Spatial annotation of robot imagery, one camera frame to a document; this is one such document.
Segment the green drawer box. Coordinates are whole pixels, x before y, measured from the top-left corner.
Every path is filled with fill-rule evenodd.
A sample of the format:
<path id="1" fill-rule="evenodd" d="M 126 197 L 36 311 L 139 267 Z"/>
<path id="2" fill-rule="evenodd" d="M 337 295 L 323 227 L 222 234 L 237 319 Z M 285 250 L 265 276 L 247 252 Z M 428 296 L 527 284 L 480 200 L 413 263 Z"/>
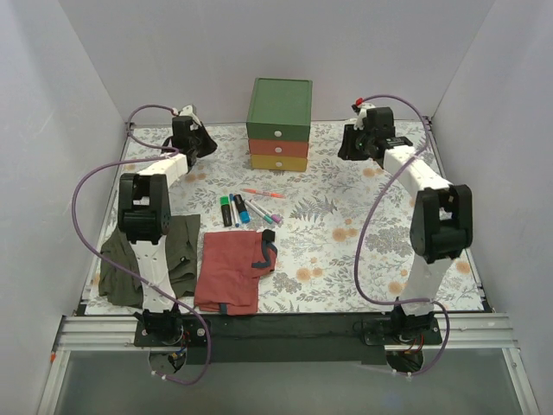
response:
<path id="1" fill-rule="evenodd" d="M 256 78 L 246 130 L 249 139 L 307 142 L 312 80 Z"/>

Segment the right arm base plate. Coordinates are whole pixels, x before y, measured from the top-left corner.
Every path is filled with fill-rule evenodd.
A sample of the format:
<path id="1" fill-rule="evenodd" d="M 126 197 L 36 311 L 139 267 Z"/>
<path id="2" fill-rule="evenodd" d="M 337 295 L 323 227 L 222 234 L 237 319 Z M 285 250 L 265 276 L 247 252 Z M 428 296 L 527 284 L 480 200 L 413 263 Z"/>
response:
<path id="1" fill-rule="evenodd" d="M 442 344 L 442 335 L 434 312 L 424 316 L 403 316 L 392 311 L 390 314 L 361 320 L 359 337 L 369 346 L 407 345 L 419 341 L 431 346 Z"/>

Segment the orange pen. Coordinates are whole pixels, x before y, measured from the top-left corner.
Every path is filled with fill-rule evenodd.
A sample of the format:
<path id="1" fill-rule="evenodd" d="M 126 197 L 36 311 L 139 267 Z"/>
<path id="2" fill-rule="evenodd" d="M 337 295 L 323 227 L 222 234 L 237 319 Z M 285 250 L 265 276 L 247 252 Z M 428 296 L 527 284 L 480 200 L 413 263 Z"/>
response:
<path id="1" fill-rule="evenodd" d="M 254 189 L 254 188 L 243 188 L 242 191 L 246 192 L 247 194 L 251 194 L 251 195 L 262 195 L 262 196 L 267 196 L 267 197 L 277 198 L 277 199 L 284 199 L 285 198 L 285 196 L 282 195 L 282 194 L 278 194 L 278 193 L 270 192 L 270 191 L 264 191 L 264 190 L 257 190 L 257 189 Z"/>

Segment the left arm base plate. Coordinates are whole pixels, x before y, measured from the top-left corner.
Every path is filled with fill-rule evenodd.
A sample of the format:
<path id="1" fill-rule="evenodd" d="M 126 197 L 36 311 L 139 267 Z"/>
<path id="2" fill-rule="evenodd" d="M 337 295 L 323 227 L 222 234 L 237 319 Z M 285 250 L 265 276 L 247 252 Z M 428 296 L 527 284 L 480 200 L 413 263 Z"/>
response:
<path id="1" fill-rule="evenodd" d="M 133 344 L 136 347 L 177 347 L 207 345 L 207 330 L 199 319 L 184 316 L 177 309 L 161 313 L 144 310 L 133 314 L 137 327 Z"/>

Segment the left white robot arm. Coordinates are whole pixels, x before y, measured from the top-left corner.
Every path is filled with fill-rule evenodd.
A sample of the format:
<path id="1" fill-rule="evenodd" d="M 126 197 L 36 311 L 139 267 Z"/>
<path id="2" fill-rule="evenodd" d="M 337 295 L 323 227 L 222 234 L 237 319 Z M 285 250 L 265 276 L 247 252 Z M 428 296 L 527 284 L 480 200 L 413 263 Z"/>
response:
<path id="1" fill-rule="evenodd" d="M 178 309 L 174 302 L 166 258 L 171 221 L 169 188 L 194 166 L 197 159 L 217 150 L 203 123 L 188 105 L 172 120 L 173 135 L 165 146 L 176 155 L 164 156 L 119 181 L 118 229 L 130 243 L 143 288 L 143 309 L 162 313 Z"/>

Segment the red drawer box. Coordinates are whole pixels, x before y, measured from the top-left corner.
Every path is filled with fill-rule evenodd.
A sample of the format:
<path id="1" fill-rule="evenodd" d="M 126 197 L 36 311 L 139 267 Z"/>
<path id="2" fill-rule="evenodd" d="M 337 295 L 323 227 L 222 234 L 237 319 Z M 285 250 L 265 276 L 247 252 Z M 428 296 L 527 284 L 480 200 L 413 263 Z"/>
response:
<path id="1" fill-rule="evenodd" d="M 308 157 L 308 142 L 249 139 L 248 144 L 252 155 Z"/>

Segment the teal cap white marker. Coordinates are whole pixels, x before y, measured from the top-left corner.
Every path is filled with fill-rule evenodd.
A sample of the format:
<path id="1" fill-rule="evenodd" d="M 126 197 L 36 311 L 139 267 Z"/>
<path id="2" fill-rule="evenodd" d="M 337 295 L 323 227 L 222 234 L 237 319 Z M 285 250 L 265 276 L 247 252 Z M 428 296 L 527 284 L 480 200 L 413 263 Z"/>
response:
<path id="1" fill-rule="evenodd" d="M 269 224 L 273 223 L 273 219 L 268 214 L 266 214 L 264 211 L 262 211 L 256 205 L 252 204 L 250 201 L 245 200 L 245 205 L 249 209 L 251 209 L 253 212 L 255 212 L 258 216 L 260 216 L 263 220 L 265 220 L 267 223 L 269 223 Z"/>

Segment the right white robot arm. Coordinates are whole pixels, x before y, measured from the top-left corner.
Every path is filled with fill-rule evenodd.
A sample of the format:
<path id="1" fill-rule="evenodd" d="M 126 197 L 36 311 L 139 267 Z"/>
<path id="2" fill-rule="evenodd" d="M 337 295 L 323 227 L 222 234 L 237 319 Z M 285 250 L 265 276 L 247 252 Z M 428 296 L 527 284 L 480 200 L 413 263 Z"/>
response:
<path id="1" fill-rule="evenodd" d="M 392 336 L 407 344 L 423 332 L 419 318 L 433 313 L 445 274 L 472 244 L 472 191 L 444 179 L 424 162 L 415 145 L 396 133 L 391 108 L 367 103 L 353 108 L 357 118 L 344 126 L 339 158 L 372 159 L 415 200 L 410 224 L 415 256 L 407 284 L 394 302 L 391 321 Z"/>

